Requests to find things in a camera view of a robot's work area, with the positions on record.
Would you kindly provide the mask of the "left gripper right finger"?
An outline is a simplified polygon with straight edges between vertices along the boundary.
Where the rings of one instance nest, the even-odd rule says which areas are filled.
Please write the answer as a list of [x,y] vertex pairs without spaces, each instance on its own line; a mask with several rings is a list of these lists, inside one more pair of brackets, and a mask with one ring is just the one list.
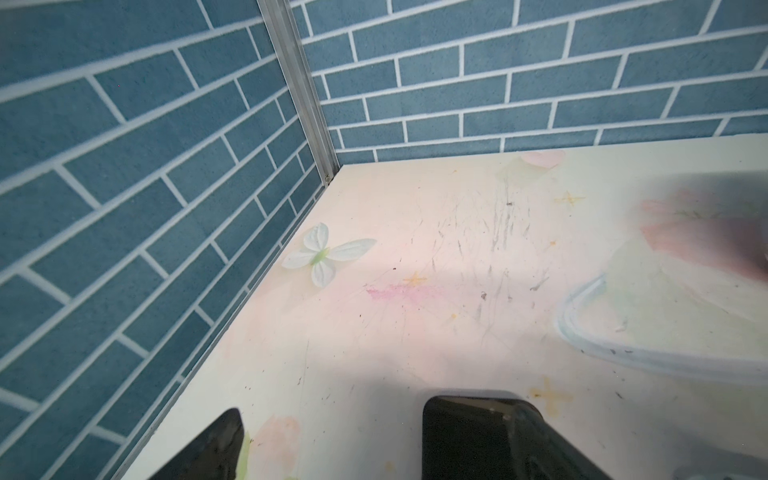
[[422,415],[423,479],[606,479],[521,399],[430,398]]

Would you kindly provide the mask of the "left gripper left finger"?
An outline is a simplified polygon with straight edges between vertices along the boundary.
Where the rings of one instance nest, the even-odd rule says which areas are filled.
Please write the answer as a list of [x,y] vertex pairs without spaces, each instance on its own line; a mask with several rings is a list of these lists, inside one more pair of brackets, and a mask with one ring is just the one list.
[[206,427],[151,480],[234,480],[244,446],[240,411],[230,408]]

